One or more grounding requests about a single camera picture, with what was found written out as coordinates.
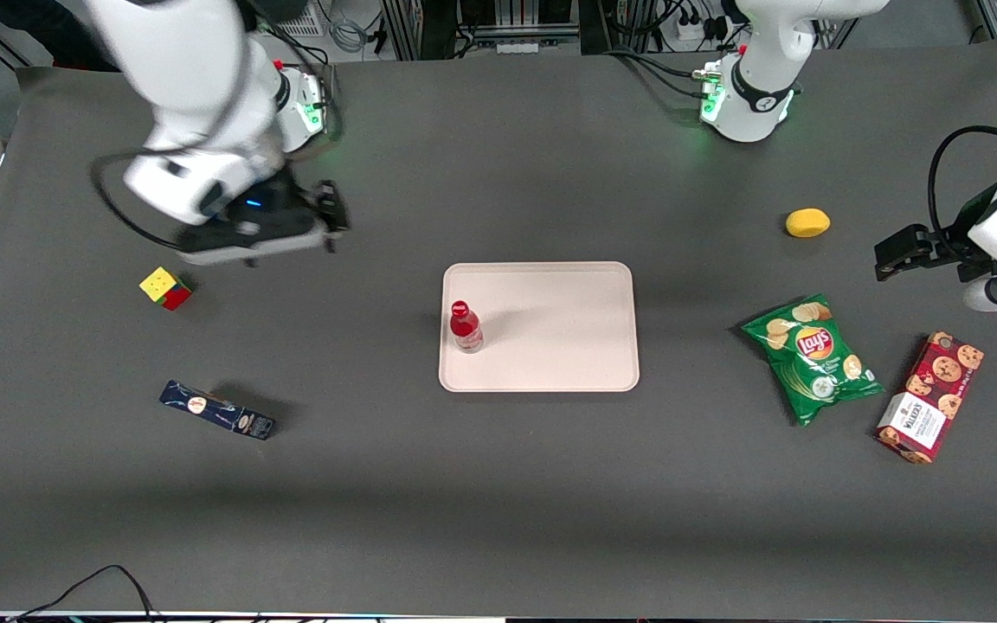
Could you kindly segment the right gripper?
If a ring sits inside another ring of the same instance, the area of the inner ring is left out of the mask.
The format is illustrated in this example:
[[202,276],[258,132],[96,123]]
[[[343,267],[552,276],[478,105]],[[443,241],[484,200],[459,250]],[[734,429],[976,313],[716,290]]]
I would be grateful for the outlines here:
[[257,241],[250,246],[222,246],[209,251],[177,251],[179,259],[193,266],[218,266],[229,263],[254,263],[281,254],[323,247],[328,254],[337,252],[343,232],[350,229],[347,205],[332,180],[318,182],[315,189],[315,209],[321,221],[313,229],[296,236]]

